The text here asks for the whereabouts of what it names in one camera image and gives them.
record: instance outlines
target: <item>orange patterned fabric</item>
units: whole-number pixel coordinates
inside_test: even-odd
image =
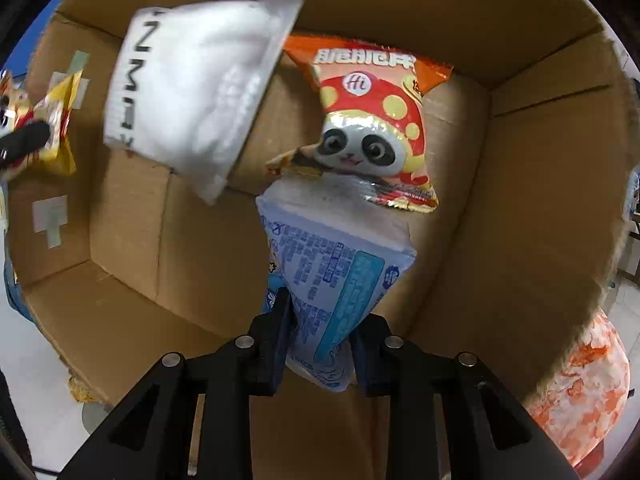
[[[575,466],[618,420],[629,379],[622,341],[598,309],[568,365],[525,408]]]

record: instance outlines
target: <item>orange snack bag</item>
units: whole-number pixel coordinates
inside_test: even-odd
[[[319,90],[326,113],[318,143],[267,163],[293,170],[352,174],[367,200],[429,212],[438,206],[425,167],[422,96],[451,67],[395,48],[323,36],[289,36],[284,51]]]

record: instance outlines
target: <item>hi logo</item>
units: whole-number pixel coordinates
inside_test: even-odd
[[[342,78],[343,88],[350,94],[361,96],[371,90],[371,79],[362,72],[351,72]]]

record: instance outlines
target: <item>white snack bag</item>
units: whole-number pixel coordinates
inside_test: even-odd
[[[263,310],[289,289],[298,326],[287,366],[334,392],[354,377],[348,335],[415,259],[406,222],[359,200],[361,185],[284,176],[255,200],[270,248]]]
[[[174,168],[214,202],[302,2],[138,10],[111,76],[104,143]]]

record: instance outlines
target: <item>cardboard box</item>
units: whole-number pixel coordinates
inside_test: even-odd
[[[76,50],[90,54],[90,83],[69,127],[78,172],[27,172],[10,185],[10,251],[40,329],[111,403],[162,354],[211,352],[246,330],[266,284],[254,206],[270,183],[264,162],[320,131],[318,98],[283,56],[215,206],[167,168],[103,146],[133,12],[200,1],[65,0],[31,60],[36,100]],[[456,66],[425,102],[441,205],[398,212],[418,259],[377,311],[425,351],[475,352],[526,396],[606,291],[639,158],[628,89],[596,16],[580,0],[306,0],[296,28]],[[49,249],[33,202],[57,196],[67,222]],[[384,413],[355,388],[331,394],[287,373],[274,399],[252,400],[255,477],[380,478]]]

